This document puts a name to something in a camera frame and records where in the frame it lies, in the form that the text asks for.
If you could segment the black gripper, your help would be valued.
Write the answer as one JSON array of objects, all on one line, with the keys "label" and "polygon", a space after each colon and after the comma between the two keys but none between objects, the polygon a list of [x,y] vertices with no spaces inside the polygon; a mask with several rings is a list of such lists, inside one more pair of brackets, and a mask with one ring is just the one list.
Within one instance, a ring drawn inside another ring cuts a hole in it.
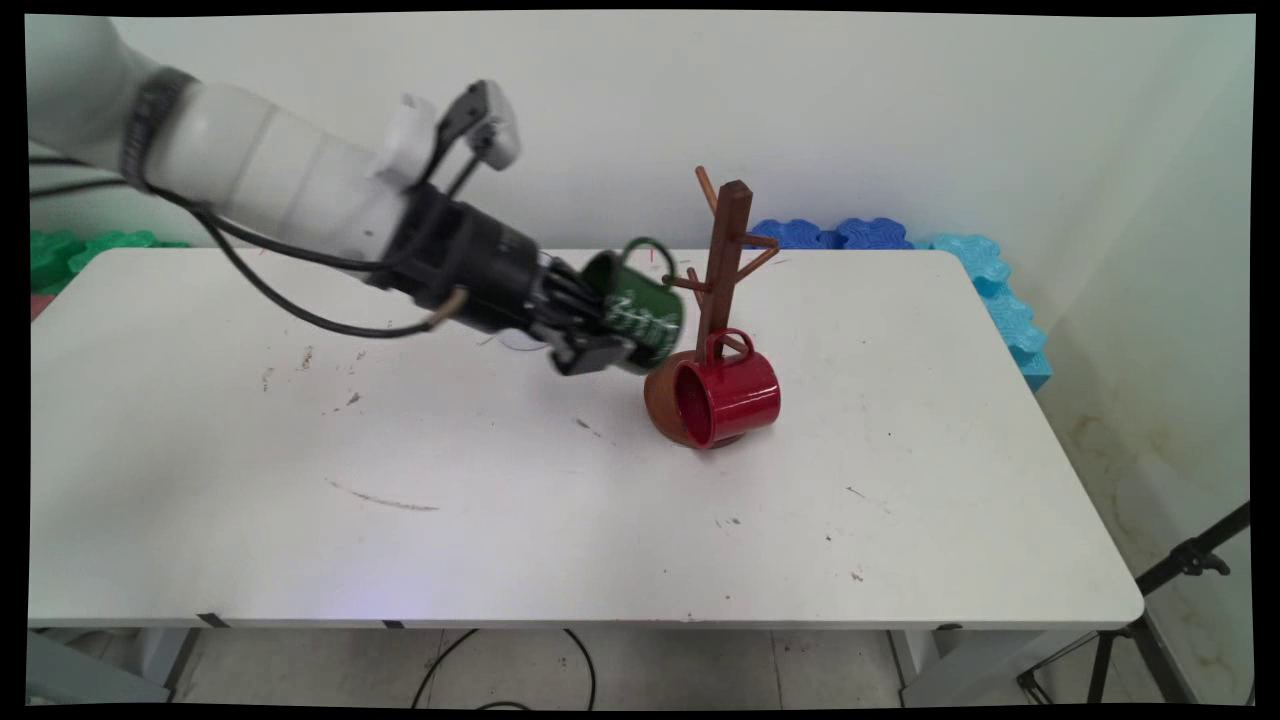
[{"label": "black gripper", "polygon": [[485,334],[522,331],[548,345],[561,375],[604,372],[634,351],[630,338],[580,320],[603,319],[605,300],[568,263],[431,184],[410,191],[378,265],[367,284],[404,293],[433,313],[465,291],[451,320]]}]

